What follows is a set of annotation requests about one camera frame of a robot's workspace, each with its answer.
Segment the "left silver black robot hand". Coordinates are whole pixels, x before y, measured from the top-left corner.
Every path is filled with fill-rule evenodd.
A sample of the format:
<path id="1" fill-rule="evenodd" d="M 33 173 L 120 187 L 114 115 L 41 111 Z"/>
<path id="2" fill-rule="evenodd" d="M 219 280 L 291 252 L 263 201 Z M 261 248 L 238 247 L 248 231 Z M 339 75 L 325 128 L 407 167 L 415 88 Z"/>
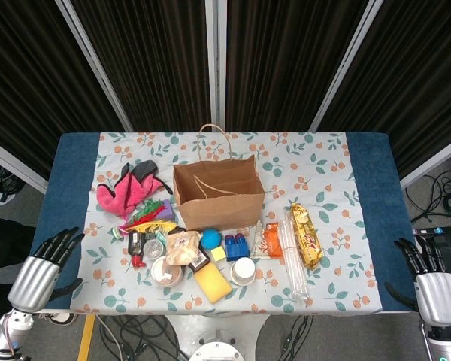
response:
<path id="1" fill-rule="evenodd" d="M 78 228 L 64 229 L 42 242 L 23 263 L 10 292 L 8 301 L 13 309 L 34 314 L 48 302 L 72 294 L 82 283 L 76 278 L 69 285 L 56 288 L 56 283 L 75 247 L 84 234 Z"/>

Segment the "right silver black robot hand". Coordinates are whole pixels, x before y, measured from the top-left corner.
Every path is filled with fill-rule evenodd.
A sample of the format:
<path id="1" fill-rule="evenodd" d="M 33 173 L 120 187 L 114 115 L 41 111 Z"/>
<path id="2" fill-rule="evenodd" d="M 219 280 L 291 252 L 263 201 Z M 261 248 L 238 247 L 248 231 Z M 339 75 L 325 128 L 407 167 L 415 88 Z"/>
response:
<path id="1" fill-rule="evenodd" d="M 416 297 L 401 295 L 389 282 L 385 288 L 397 302 L 420 314 L 432 327 L 451 327 L 451 273 L 440 249 L 430 238 L 420 236 L 417 244 L 405 238 L 394 241 L 411 274 Z"/>

